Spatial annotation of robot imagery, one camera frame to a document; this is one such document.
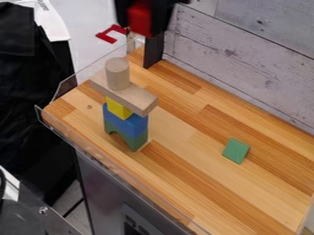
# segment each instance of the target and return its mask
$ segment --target toy block figure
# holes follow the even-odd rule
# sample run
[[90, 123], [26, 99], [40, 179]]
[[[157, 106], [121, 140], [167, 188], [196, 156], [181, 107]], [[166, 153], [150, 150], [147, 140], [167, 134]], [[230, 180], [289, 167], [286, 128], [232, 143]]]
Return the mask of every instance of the toy block figure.
[[241, 164], [249, 149], [249, 145], [246, 145], [245, 143], [242, 143], [235, 139], [230, 139], [226, 148], [222, 152], [222, 155], [237, 164]]
[[132, 115], [131, 111], [129, 111], [127, 108], [117, 103], [113, 99], [110, 99], [109, 97], [107, 97], [106, 101], [107, 101], [108, 111], [116, 115], [118, 118], [125, 120], [125, 119], [128, 119], [129, 116]]
[[137, 151], [148, 139], [148, 114], [157, 106], [157, 96], [150, 94], [129, 80], [129, 63], [113, 58], [106, 63], [106, 74], [92, 80], [92, 86], [104, 93], [105, 132], [116, 132]]

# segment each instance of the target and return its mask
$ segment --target gray wooden wall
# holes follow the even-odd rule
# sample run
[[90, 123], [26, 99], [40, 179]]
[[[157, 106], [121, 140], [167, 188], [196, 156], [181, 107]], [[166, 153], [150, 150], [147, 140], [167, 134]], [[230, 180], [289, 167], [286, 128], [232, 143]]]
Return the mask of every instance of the gray wooden wall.
[[314, 1], [179, 5], [163, 57], [314, 134]]

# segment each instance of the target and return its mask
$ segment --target beige cylinder block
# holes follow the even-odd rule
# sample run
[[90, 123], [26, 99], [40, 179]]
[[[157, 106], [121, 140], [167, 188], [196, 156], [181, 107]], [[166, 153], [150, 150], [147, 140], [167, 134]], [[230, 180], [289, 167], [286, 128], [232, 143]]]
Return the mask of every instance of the beige cylinder block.
[[112, 58], [106, 62], [107, 85], [121, 91], [129, 86], [129, 63], [125, 58]]

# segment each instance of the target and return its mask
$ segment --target green square block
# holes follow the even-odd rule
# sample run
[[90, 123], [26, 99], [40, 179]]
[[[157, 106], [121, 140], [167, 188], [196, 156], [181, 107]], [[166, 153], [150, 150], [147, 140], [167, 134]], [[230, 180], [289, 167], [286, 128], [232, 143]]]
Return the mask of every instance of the green square block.
[[250, 148], [251, 147], [245, 143], [235, 139], [230, 139], [226, 148], [222, 152], [222, 155], [236, 162], [237, 164], [241, 164]]

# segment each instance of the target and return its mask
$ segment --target blue arch block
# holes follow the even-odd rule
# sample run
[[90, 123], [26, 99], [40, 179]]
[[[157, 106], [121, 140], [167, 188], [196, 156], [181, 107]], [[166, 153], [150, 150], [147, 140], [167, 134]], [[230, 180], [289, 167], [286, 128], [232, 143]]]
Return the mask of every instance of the blue arch block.
[[138, 138], [140, 134], [147, 131], [148, 116], [140, 117], [132, 114], [128, 119], [122, 120], [107, 109], [107, 104], [103, 104], [104, 119], [118, 131], [123, 132], [130, 138]]

